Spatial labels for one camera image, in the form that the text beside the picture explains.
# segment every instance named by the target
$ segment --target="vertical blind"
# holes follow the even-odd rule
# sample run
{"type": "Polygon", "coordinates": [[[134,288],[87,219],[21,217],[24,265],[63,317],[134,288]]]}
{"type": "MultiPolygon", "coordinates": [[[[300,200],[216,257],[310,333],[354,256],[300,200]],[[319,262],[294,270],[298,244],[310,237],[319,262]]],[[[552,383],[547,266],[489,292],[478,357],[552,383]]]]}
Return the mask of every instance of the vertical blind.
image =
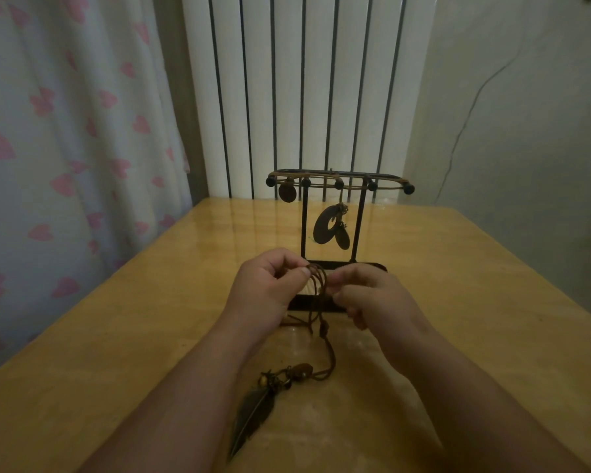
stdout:
{"type": "Polygon", "coordinates": [[[183,2],[211,196],[274,198],[282,168],[402,175],[435,0],[183,2]]]}

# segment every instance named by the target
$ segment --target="tabletop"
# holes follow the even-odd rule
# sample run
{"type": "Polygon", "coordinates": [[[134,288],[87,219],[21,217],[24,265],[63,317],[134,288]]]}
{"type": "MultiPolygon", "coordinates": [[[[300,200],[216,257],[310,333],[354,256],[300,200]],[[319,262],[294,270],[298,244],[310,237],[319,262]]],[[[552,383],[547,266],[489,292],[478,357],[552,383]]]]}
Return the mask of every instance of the tabletop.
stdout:
{"type": "MultiPolygon", "coordinates": [[[[323,207],[309,204],[309,236],[323,207]]],[[[0,473],[77,469],[214,323],[242,262],[276,246],[299,252],[300,209],[202,201],[3,365],[0,473]]],[[[308,240],[310,260],[349,258],[308,240]]],[[[442,334],[591,465],[590,314],[453,209],[365,206],[357,260],[399,277],[442,334]]],[[[331,379],[280,394],[228,471],[446,470],[411,384],[370,333],[326,318],[331,379]]],[[[238,397],[260,371],[303,361],[325,368],[323,341],[280,328],[244,368],[238,397]]]]}

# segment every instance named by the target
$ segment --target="forearm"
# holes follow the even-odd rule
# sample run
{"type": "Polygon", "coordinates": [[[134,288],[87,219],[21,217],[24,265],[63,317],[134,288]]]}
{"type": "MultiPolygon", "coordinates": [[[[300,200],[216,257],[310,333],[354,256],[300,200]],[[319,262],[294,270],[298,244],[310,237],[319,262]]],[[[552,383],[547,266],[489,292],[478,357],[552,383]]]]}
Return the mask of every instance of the forearm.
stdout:
{"type": "Polygon", "coordinates": [[[89,472],[207,472],[249,346],[216,326],[83,465],[89,472]]]}
{"type": "Polygon", "coordinates": [[[440,335],[424,346],[409,377],[458,470],[590,471],[440,335]]]}

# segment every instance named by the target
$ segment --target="person's left hand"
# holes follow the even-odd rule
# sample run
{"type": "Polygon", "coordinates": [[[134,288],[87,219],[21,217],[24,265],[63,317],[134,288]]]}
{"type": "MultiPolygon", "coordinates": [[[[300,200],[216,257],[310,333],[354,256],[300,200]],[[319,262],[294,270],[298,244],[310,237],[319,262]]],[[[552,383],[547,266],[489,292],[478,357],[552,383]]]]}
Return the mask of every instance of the person's left hand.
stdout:
{"type": "Polygon", "coordinates": [[[280,325],[291,299],[306,286],[311,277],[308,263],[284,248],[244,262],[217,324],[234,329],[250,347],[265,340],[280,325]]]}

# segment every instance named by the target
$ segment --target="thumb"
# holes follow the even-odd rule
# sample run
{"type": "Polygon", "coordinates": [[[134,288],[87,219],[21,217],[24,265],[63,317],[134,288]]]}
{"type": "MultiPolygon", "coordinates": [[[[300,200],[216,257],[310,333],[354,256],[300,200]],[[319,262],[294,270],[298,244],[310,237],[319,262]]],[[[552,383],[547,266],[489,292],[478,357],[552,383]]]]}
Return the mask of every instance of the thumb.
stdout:
{"type": "Polygon", "coordinates": [[[275,289],[278,298],[285,304],[291,302],[291,299],[304,289],[310,277],[311,271],[306,267],[291,269],[276,281],[275,289]]]}
{"type": "Polygon", "coordinates": [[[347,285],[333,295],[333,300],[345,308],[370,310],[374,306],[373,294],[371,287],[347,285]]]}

